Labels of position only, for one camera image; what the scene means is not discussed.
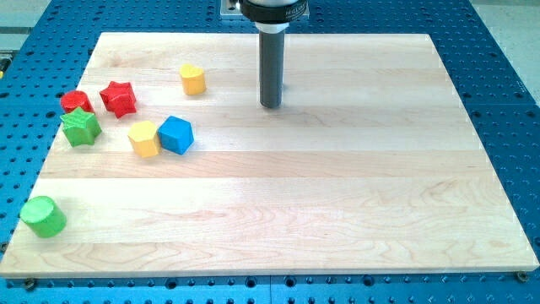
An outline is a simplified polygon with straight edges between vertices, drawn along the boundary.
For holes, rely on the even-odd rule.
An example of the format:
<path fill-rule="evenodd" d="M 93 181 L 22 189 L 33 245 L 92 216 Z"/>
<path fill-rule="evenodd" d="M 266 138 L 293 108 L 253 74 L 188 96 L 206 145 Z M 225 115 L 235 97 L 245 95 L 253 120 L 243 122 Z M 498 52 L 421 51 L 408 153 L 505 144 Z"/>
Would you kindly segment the black robot arm flange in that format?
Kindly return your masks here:
<path fill-rule="evenodd" d="M 284 24 L 299 18 L 307 9 L 306 0 L 291 3 L 256 3 L 240 0 L 240 12 L 252 22 L 264 24 Z"/>

